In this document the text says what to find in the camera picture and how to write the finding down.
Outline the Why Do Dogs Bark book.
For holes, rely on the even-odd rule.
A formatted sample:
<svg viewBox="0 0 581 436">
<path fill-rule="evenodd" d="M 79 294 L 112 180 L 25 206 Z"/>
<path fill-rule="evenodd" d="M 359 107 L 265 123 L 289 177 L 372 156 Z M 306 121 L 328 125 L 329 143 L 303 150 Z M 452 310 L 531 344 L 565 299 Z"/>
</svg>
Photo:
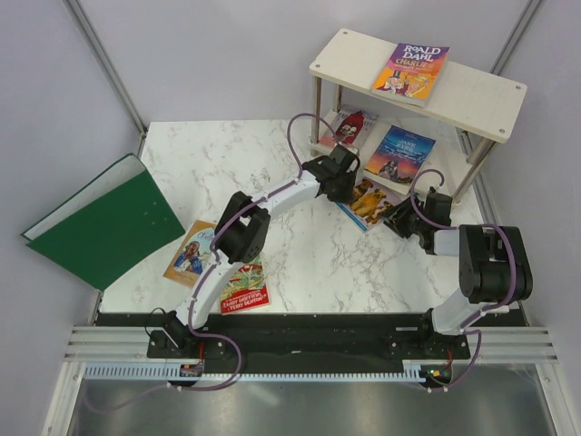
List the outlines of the Why Do Dogs Bark book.
<svg viewBox="0 0 581 436">
<path fill-rule="evenodd" d="M 352 191 L 350 203 L 338 203 L 337 206 L 366 232 L 382 221 L 382 214 L 397 206 L 402 199 L 390 189 L 363 179 Z"/>
</svg>

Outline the Jane Eyre book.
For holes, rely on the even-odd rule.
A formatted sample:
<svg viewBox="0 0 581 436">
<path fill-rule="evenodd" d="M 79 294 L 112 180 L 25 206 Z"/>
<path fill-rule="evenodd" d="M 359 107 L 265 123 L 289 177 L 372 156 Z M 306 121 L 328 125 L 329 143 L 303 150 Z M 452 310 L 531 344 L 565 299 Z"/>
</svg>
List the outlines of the Jane Eyre book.
<svg viewBox="0 0 581 436">
<path fill-rule="evenodd" d="M 436 140 L 392 125 L 368 160 L 364 171 L 380 182 L 411 185 Z"/>
</svg>

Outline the Charlie Chocolate Factory book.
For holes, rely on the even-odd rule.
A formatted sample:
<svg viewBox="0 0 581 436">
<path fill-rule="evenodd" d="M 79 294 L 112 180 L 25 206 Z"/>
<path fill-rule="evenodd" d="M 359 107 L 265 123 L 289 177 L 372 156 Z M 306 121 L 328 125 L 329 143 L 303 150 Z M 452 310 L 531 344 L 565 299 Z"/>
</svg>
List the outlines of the Charlie Chocolate Factory book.
<svg viewBox="0 0 581 436">
<path fill-rule="evenodd" d="M 370 88 L 371 93 L 425 107 L 448 51 L 448 46 L 397 44 Z"/>
</svg>

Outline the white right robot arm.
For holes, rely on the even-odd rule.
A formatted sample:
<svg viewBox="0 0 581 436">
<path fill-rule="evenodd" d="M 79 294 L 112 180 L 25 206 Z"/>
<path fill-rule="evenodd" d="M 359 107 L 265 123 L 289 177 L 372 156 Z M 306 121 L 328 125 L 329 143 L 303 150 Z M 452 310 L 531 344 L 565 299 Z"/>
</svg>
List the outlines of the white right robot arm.
<svg viewBox="0 0 581 436">
<path fill-rule="evenodd" d="M 492 224 L 451 225 L 452 199 L 432 191 L 425 201 L 412 195 L 380 214 L 401 238 L 419 238 L 428 255 L 458 259 L 458 289 L 426 313 L 426 329 L 416 334 L 418 351 L 429 358 L 448 347 L 448 336 L 459 335 L 488 312 L 525 300 L 533 278 L 521 232 Z"/>
</svg>

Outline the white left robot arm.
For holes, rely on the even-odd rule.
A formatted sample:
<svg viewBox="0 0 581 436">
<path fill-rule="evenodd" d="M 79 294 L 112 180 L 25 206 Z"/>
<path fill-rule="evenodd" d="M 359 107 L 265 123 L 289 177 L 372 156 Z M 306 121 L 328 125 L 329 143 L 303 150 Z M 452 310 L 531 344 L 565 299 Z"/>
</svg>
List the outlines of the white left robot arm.
<svg viewBox="0 0 581 436">
<path fill-rule="evenodd" d="M 192 295 L 167 315 L 162 331 L 168 347 L 180 357 L 196 353 L 212 306 L 232 276 L 261 253 L 271 220 L 320 195 L 334 203 L 350 201 L 359 167 L 358 155 L 339 144 L 330 154 L 302 163 L 296 177 L 269 191 L 235 193 L 216 226 L 211 258 Z"/>
</svg>

